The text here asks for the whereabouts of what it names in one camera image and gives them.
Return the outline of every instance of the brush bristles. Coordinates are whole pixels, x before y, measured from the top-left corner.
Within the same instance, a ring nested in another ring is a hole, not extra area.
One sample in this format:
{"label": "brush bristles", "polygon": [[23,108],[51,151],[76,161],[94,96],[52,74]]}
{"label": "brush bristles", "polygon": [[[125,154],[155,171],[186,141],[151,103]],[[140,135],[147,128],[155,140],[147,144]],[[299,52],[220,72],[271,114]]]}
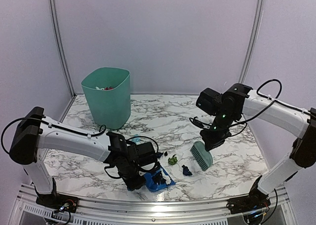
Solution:
{"label": "brush bristles", "polygon": [[190,149],[190,152],[192,153],[193,157],[195,158],[195,160],[197,161],[198,165],[200,166],[200,168],[202,169],[202,171],[205,171],[208,169],[207,164],[204,162],[204,159],[202,158],[202,156],[200,155],[199,151],[196,149],[196,147],[192,147]]}

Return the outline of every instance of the metal frame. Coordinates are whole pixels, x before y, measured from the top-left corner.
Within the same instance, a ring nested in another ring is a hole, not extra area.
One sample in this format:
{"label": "metal frame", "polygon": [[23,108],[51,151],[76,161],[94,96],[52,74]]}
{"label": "metal frame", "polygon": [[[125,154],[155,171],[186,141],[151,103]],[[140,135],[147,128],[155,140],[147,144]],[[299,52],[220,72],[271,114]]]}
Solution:
{"label": "metal frame", "polygon": [[59,122],[63,122],[63,120],[66,118],[66,115],[69,111],[69,109],[71,108],[71,106],[73,105],[74,101],[75,101],[76,97],[72,97],[71,100],[69,101],[69,103],[67,104],[64,112],[62,113],[62,115],[60,116],[60,118],[58,119]]}
{"label": "metal frame", "polygon": [[52,25],[53,25],[53,30],[54,30],[54,35],[56,39],[56,44],[57,44],[57,50],[60,58],[60,62],[62,65],[63,73],[65,76],[66,84],[68,91],[72,97],[76,96],[76,93],[74,91],[74,86],[70,77],[68,65],[67,65],[67,60],[66,60],[66,55],[64,52],[63,44],[61,41],[61,35],[59,31],[59,25],[58,25],[58,19],[57,19],[57,10],[56,10],[56,4],[55,0],[48,0],[49,1],[49,8],[50,8],[50,13],[52,17]]}
{"label": "metal frame", "polygon": [[253,26],[252,26],[252,32],[251,32],[251,37],[250,37],[250,41],[249,41],[249,45],[248,45],[248,49],[247,49],[247,54],[245,57],[245,60],[243,62],[243,66],[241,69],[241,73],[238,79],[239,83],[244,83],[245,79],[246,79],[246,75],[250,66],[250,62],[251,62],[251,57],[252,57],[252,53],[253,53],[253,49],[259,34],[259,30],[260,30],[260,25],[261,25],[261,19],[262,19],[262,15],[263,15],[263,5],[264,5],[264,0],[258,0],[257,1],[257,8],[256,8],[256,14],[255,14],[255,19],[253,21]]}
{"label": "metal frame", "polygon": [[[288,205],[289,198],[284,187],[277,188],[278,205],[284,205],[283,211],[291,211]],[[26,205],[41,208],[48,214],[50,209],[36,204],[37,195],[34,187],[22,184],[12,210],[9,225],[18,225]],[[139,202],[139,201],[117,201],[108,199],[95,199],[80,197],[78,209],[72,214],[71,224],[90,224],[89,222],[103,222],[113,225],[127,224],[186,224],[201,225],[214,221],[225,221],[229,217],[241,216],[231,215],[226,208],[229,198],[208,199],[188,202]],[[270,197],[272,207],[275,205],[276,197],[272,193]],[[289,217],[292,212],[284,212],[288,225],[296,225]]]}

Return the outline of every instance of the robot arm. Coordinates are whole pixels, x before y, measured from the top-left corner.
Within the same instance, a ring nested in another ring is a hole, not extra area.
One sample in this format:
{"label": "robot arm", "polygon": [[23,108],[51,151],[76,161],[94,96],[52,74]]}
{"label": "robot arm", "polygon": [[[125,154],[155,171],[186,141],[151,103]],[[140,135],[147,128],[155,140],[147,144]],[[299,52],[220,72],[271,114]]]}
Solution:
{"label": "robot arm", "polygon": [[31,177],[38,194],[37,203],[54,207],[73,196],[58,194],[42,160],[41,149],[57,149],[94,158],[118,169],[129,190],[142,187],[145,172],[154,172],[160,165],[152,143],[134,144],[123,135],[113,132],[86,131],[64,125],[43,115],[43,108],[35,107],[16,129],[9,151],[11,159],[21,164]]}
{"label": "robot arm", "polygon": [[251,87],[239,83],[223,94],[209,88],[204,90],[197,100],[197,107],[215,116],[211,125],[196,118],[192,120],[194,125],[202,128],[200,134],[207,151],[219,147],[231,136],[230,127],[247,122],[245,120],[233,124],[241,119],[241,114],[250,119],[263,119],[297,137],[292,151],[255,181],[249,195],[228,201],[227,206],[232,214],[264,208],[265,204],[270,205],[270,192],[292,178],[300,169],[310,167],[316,162],[316,110],[313,108],[306,112],[279,100],[264,98]]}

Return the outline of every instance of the black cable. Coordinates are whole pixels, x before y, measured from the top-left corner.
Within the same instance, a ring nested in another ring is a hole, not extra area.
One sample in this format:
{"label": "black cable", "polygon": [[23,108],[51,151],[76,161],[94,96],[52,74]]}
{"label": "black cable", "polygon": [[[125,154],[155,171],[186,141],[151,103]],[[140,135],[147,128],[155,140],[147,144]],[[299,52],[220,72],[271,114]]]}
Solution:
{"label": "black cable", "polygon": [[152,169],[146,170],[144,168],[142,168],[139,165],[136,165],[136,167],[138,168],[139,171],[141,172],[151,172],[152,170],[154,170],[155,168],[157,168],[156,170],[158,170],[160,168],[160,163],[159,162],[155,162],[154,166],[152,167]]}
{"label": "black cable", "polygon": [[266,220],[264,220],[264,222],[262,222],[261,223],[261,225],[262,224],[265,224],[268,220],[269,220],[269,218],[271,218],[271,216],[273,215],[273,213],[276,211],[276,209],[277,209],[277,200],[278,200],[278,198],[277,198],[277,190],[275,189],[275,193],[276,193],[276,206],[275,206],[275,208],[273,209],[273,211],[271,212],[271,214],[267,217],[267,219]]}
{"label": "black cable", "polygon": [[69,213],[69,218],[68,218],[67,222],[65,222],[64,224],[61,224],[61,225],[67,225],[70,222],[70,220],[71,220],[71,213],[70,213],[70,211],[68,209],[65,209],[65,211],[67,211]]}
{"label": "black cable", "polygon": [[55,224],[55,225],[67,225],[67,224],[69,224],[70,223],[70,220],[71,220],[71,213],[70,213],[70,211],[68,210],[68,209],[64,209],[64,211],[67,211],[68,213],[69,213],[69,217],[68,217],[68,220],[67,220],[67,222],[65,222],[64,224],[60,224],[59,222],[58,223],[56,223],[55,221],[52,221],[51,220],[51,222],[50,221],[47,221],[46,220],[46,218],[44,218],[44,221],[47,223],[47,222],[49,222],[49,223],[53,223],[53,224]]}
{"label": "black cable", "polygon": [[276,79],[276,78],[269,79],[268,81],[266,81],[266,82],[264,82],[263,84],[261,84],[260,87],[257,89],[257,92],[256,92],[257,95],[259,95],[260,97],[263,97],[263,98],[268,99],[269,97],[268,97],[267,95],[264,95],[264,94],[262,94],[262,93],[259,93],[259,90],[260,90],[262,87],[264,87],[265,85],[267,85],[268,83],[270,83],[270,82],[277,82],[277,83],[279,83],[279,85],[280,85],[279,92],[278,92],[277,96],[275,97],[275,101],[276,101],[277,103],[279,103],[280,105],[282,105],[282,106],[284,106],[284,107],[290,108],[290,109],[292,109],[292,110],[296,110],[296,111],[299,111],[299,112],[301,112],[301,113],[304,113],[304,114],[306,114],[306,115],[311,115],[309,112],[305,112],[305,111],[303,111],[303,110],[300,109],[300,108],[296,108],[296,107],[290,106],[290,105],[288,105],[288,104],[285,104],[285,103],[280,102],[279,100],[277,100],[277,98],[280,96],[281,91],[282,91],[282,83],[281,83],[280,80],[278,80],[278,79]]}
{"label": "black cable", "polygon": [[282,105],[282,106],[285,106],[285,107],[290,108],[290,109],[292,109],[292,110],[296,110],[296,111],[298,111],[298,112],[300,112],[300,113],[303,113],[303,114],[306,114],[306,115],[311,115],[309,112],[305,112],[305,111],[303,111],[303,110],[300,109],[300,108],[296,108],[296,107],[290,106],[290,105],[288,105],[288,104],[285,104],[285,103],[283,103],[283,102],[280,102],[279,100],[276,100],[276,102],[277,102],[278,104]]}
{"label": "black cable", "polygon": [[249,118],[249,119],[247,119],[247,120],[243,120],[243,121],[240,121],[240,122],[238,122],[238,123],[235,123],[235,124],[232,124],[232,125],[228,125],[228,126],[223,127],[223,128],[221,128],[221,129],[208,129],[208,130],[209,130],[209,131],[221,131],[221,130],[229,129],[229,128],[234,127],[234,126],[237,126],[237,125],[243,125],[243,124],[245,124],[245,123],[248,123],[249,121],[251,121],[251,120],[257,118],[258,116],[260,116],[260,115],[261,115],[263,112],[265,112],[269,107],[271,107],[271,105],[272,105],[273,103],[275,103],[275,102],[276,102],[276,101],[273,100],[269,105],[267,105],[265,108],[263,108],[261,111],[259,111],[257,114],[255,114],[253,117],[251,117],[251,118]]}
{"label": "black cable", "polygon": [[149,139],[149,140],[153,141],[153,142],[156,144],[156,146],[157,146],[157,151],[156,151],[156,153],[158,153],[158,151],[159,151],[159,146],[158,146],[158,143],[157,143],[154,139],[152,139],[152,138],[150,138],[150,137],[147,137],[147,136],[141,136],[141,135],[139,135],[139,136],[133,136],[133,137],[127,139],[127,140],[132,140],[132,139],[135,139],[135,138],[146,138],[146,139]]}
{"label": "black cable", "polygon": [[104,167],[104,171],[105,171],[105,173],[106,173],[110,178],[112,178],[112,179],[121,179],[121,178],[122,178],[121,176],[119,176],[119,177],[111,176],[111,175],[107,172],[107,169],[109,169],[109,168],[114,168],[114,167],[110,167],[110,166]]}
{"label": "black cable", "polygon": [[275,98],[277,99],[277,98],[280,96],[281,92],[282,92],[282,83],[281,83],[280,80],[278,80],[278,79],[276,79],[276,78],[269,79],[269,80],[267,80],[266,82],[264,82],[263,84],[261,84],[260,87],[257,89],[257,95],[259,95],[260,97],[263,97],[263,98],[269,98],[268,96],[259,93],[259,90],[260,90],[262,87],[266,86],[266,85],[267,85],[268,83],[270,83],[270,82],[277,82],[277,83],[279,83],[279,85],[280,85],[280,89],[279,89],[279,91],[278,91],[278,93],[277,93],[277,95],[276,95],[276,97],[275,97]]}
{"label": "black cable", "polygon": [[198,128],[204,128],[203,125],[207,125],[207,126],[209,126],[209,127],[212,126],[212,124],[208,124],[208,123],[202,122],[202,121],[200,121],[200,120],[197,120],[197,116],[195,116],[194,118],[189,117],[189,121],[190,121],[193,125],[195,125],[196,127],[198,127]]}
{"label": "black cable", "polygon": [[248,123],[245,124],[245,126],[243,127],[242,130],[240,130],[238,133],[236,133],[236,134],[234,134],[234,135],[231,135],[230,137],[234,137],[234,136],[236,136],[236,135],[241,134],[241,133],[246,129],[247,125],[248,125]]}
{"label": "black cable", "polygon": [[[4,137],[4,134],[5,132],[7,131],[7,129],[14,123],[18,122],[18,121],[21,121],[21,120],[35,120],[35,121],[39,121],[41,123],[44,123],[46,125],[49,125],[49,123],[47,121],[44,121],[42,119],[37,119],[37,118],[33,118],[33,117],[21,117],[21,118],[17,118],[15,120],[13,120],[12,122],[10,122],[2,131],[2,134],[1,134],[1,146],[2,146],[2,149],[4,150],[5,153],[9,154],[9,152],[5,149],[4,147],[4,143],[3,143],[3,137]],[[62,129],[62,130],[65,130],[65,131],[68,131],[68,132],[72,132],[72,133],[75,133],[75,134],[78,134],[78,135],[83,135],[83,136],[88,136],[89,134],[87,133],[82,133],[80,131],[76,131],[76,130],[72,130],[72,129],[69,129],[69,128],[66,128],[66,127],[63,127],[63,126],[60,126],[60,125],[55,125],[55,124],[52,124],[51,125],[52,127],[54,128],[57,128],[57,129]],[[99,135],[102,135],[105,133],[107,127],[105,126],[104,130],[99,132],[99,133],[96,133],[96,134],[92,134],[91,137],[97,137]]]}
{"label": "black cable", "polygon": [[107,128],[106,125],[101,125],[100,128],[99,128],[99,132],[102,132],[102,127],[103,127],[103,126],[105,127],[105,129]]}

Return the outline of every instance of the purple wall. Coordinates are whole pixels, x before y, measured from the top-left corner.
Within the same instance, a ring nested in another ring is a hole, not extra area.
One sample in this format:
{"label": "purple wall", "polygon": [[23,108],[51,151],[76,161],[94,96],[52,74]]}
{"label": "purple wall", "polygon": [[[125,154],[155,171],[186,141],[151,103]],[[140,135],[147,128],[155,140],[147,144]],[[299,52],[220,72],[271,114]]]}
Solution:
{"label": "purple wall", "polygon": [[[316,107],[316,2],[265,0],[261,30],[246,84],[258,88],[267,79],[283,83],[280,99],[298,107]],[[277,93],[278,85],[263,92]],[[261,120],[251,123],[269,165],[291,151],[294,136]],[[299,225],[316,224],[316,166],[301,170],[285,184]]]}
{"label": "purple wall", "polygon": [[129,69],[134,93],[225,91],[238,81],[256,2],[56,0],[75,91],[103,66]]}
{"label": "purple wall", "polygon": [[[34,106],[58,119],[70,100],[53,36],[48,0],[0,0],[0,131]],[[7,149],[15,126],[8,130]],[[22,167],[0,150],[0,223],[7,224]]]}

